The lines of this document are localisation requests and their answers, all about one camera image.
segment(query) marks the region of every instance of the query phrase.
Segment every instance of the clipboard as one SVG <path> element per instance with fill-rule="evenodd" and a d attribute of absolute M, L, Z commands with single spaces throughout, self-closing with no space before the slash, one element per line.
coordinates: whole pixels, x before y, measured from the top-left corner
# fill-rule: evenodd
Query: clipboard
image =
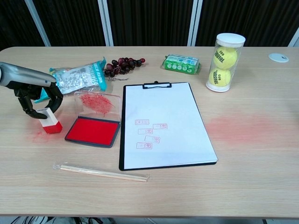
<path fill-rule="evenodd" d="M 189 83 L 123 87 L 120 170 L 211 165 L 217 160 Z"/>

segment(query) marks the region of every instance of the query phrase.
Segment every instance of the chopsticks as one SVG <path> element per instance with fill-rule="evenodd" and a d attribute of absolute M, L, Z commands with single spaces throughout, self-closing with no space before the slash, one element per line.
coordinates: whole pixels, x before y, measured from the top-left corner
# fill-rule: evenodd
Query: chopsticks
<path fill-rule="evenodd" d="M 110 178 L 129 180 L 129 181 L 146 182 L 148 180 L 148 177 L 144 177 L 144 176 L 119 174 L 119 173 L 112 173 L 112 172 L 106 172 L 106 171 L 101 171 L 101 170 L 67 166 L 67 165 L 61 165 L 60 169 L 65 170 L 65 171 L 75 172 L 75 173 L 90 174 L 90 175 L 95 175 L 95 176 L 110 177 Z"/>

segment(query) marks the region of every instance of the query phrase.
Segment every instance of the clear plastic container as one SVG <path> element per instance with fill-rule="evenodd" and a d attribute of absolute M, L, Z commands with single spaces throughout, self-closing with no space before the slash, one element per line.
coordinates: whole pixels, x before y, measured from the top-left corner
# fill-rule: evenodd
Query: clear plastic container
<path fill-rule="evenodd" d="M 217 35 L 207 88 L 216 92 L 229 90 L 244 43 L 245 37 L 239 34 Z"/>
<path fill-rule="evenodd" d="M 121 126 L 121 98 L 92 91 L 74 93 L 77 119 L 68 131 L 67 141 L 110 148 Z"/>

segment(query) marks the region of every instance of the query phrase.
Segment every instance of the black clipboard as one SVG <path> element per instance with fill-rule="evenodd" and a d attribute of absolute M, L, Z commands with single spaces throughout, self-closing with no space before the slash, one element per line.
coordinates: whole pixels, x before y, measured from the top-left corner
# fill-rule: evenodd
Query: black clipboard
<path fill-rule="evenodd" d="M 125 168 L 125 133 L 126 133 L 126 89 L 131 87 L 131 86 L 142 86 L 142 89 L 144 91 L 148 89 L 158 89 L 158 88 L 172 88 L 173 84 L 181 84 L 181 83 L 169 83 L 169 82 L 164 82 L 164 83 L 159 83 L 155 81 L 154 83 L 144 83 L 144 84 L 134 84 L 134 85 L 125 85 L 123 87 L 123 101 L 122 101 L 122 112 L 121 112 L 121 142 L 120 142 L 120 157 L 119 157 L 119 169 L 121 171 L 127 171 L 127 170 L 142 170 L 142 169 L 157 169 L 157 168 L 174 168 L 174 167 L 189 167 L 189 166 L 201 166 L 201 165 L 214 165 L 217 162 L 217 157 L 216 161 L 213 162 L 205 162 L 205 163 L 193 163 L 193 164 L 182 164 L 182 165 L 167 165 L 167 166 L 154 166 L 154 167 L 145 167 L 145 168 Z M 193 92 L 191 90 L 190 84 L 188 83 L 192 98 L 196 104 Z"/>

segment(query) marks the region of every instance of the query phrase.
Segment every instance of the red stamp mark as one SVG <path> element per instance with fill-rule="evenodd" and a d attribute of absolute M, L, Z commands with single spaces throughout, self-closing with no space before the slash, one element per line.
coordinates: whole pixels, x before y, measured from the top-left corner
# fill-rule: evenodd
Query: red stamp mark
<path fill-rule="evenodd" d="M 146 135 L 144 138 L 144 141 L 154 142 L 154 143 L 160 143 L 160 137 L 154 137 L 154 136 L 148 136 Z"/>
<path fill-rule="evenodd" d="M 150 120 L 135 120 L 136 125 L 149 125 Z"/>
<path fill-rule="evenodd" d="M 153 124 L 153 129 L 167 129 L 167 124 Z"/>
<path fill-rule="evenodd" d="M 138 134 L 153 134 L 152 128 L 141 128 L 138 129 Z"/>
<path fill-rule="evenodd" d="M 148 142 L 137 142 L 136 148 L 152 149 L 153 144 Z"/>

